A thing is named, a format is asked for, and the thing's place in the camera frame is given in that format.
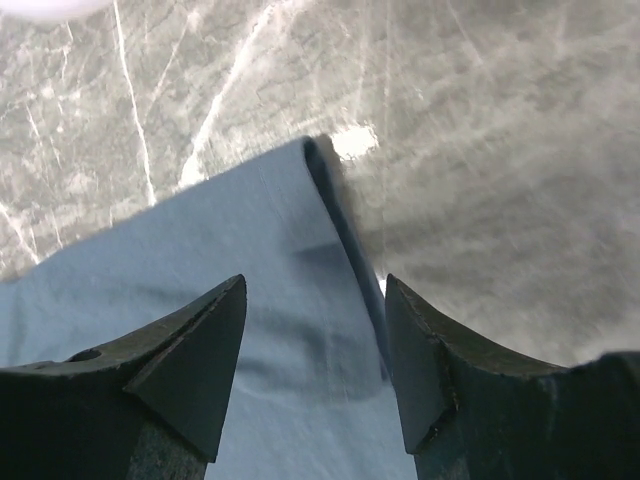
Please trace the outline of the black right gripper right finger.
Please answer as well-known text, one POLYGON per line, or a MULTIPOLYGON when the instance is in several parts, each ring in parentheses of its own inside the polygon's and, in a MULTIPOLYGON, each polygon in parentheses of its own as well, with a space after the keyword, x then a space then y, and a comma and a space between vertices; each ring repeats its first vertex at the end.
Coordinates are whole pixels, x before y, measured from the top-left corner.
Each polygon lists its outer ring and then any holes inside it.
POLYGON ((639 355, 575 367, 501 346, 394 276, 386 320, 406 452, 421 479, 635 479, 639 355))

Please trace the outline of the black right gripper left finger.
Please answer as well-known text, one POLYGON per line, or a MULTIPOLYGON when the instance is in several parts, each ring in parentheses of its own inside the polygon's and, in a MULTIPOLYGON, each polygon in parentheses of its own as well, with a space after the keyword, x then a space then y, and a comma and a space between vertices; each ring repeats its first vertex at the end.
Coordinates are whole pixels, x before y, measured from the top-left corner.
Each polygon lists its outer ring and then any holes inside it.
POLYGON ((201 479, 216 459, 247 305, 234 276, 63 362, 1 372, 5 479, 201 479))

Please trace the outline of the teal blue t shirt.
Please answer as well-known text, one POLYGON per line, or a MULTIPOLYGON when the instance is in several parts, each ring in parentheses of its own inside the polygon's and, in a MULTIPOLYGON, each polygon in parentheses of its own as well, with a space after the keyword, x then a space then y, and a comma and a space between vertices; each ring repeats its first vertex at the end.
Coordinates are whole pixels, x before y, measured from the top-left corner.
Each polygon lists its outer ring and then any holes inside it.
POLYGON ((410 479, 327 137, 1 285, 5 479, 410 479))

